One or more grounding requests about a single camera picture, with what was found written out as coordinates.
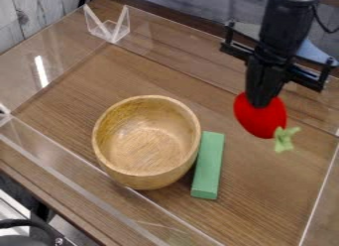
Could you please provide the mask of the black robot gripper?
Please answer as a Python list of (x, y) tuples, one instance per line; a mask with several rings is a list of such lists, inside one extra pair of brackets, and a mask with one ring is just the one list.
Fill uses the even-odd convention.
[(322, 91), (330, 71), (338, 66), (339, 61), (324, 54), (308, 39), (303, 41), (295, 56), (320, 65), (319, 72), (299, 66), (292, 59), (283, 61), (276, 56), (260, 55), (254, 48), (236, 42), (234, 35), (248, 37), (239, 32), (236, 22), (226, 26), (226, 31), (220, 51), (246, 62), (246, 96), (252, 107), (266, 108), (291, 81), (316, 92)]

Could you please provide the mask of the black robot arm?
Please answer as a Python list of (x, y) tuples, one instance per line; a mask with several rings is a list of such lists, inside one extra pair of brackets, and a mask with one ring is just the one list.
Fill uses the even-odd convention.
[(295, 82), (320, 92), (339, 61), (308, 40), (312, 22), (320, 22), (319, 0), (267, 0), (252, 48), (234, 40), (238, 22), (226, 25), (220, 51), (246, 62), (246, 98), (255, 108), (267, 107), (283, 86)]

